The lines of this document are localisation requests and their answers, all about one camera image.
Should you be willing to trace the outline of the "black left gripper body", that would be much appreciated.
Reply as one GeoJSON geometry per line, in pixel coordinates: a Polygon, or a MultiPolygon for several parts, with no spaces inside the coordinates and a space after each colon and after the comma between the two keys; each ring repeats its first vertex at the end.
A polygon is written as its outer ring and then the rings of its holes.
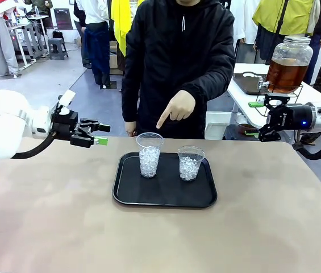
{"type": "Polygon", "coordinates": [[[78,113],[70,110],[68,114],[54,113],[52,116],[52,136],[55,139],[70,141],[78,124],[78,113]]]}

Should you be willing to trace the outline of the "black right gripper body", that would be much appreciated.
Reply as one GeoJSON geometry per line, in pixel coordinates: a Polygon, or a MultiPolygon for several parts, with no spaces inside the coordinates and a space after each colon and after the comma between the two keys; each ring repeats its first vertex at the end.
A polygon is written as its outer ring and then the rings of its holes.
{"type": "Polygon", "coordinates": [[[268,128],[275,131],[308,130],[311,128],[313,113],[311,106],[302,104],[280,104],[269,110],[268,128]]]}

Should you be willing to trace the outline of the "person's right hand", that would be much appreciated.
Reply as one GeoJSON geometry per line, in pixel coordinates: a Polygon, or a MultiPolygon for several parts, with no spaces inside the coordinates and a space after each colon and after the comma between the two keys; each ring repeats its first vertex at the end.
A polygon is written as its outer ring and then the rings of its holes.
{"type": "Polygon", "coordinates": [[[137,125],[136,121],[124,123],[125,131],[129,137],[137,136],[136,125],[137,125]]]}

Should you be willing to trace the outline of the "person's left hand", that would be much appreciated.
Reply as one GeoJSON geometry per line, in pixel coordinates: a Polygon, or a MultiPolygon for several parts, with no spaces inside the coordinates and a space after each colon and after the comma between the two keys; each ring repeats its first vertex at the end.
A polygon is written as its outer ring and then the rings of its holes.
{"type": "Polygon", "coordinates": [[[156,128],[160,129],[167,118],[172,121],[180,121],[188,118],[195,108],[195,98],[187,91],[180,90],[169,101],[167,107],[161,114],[156,128]]]}

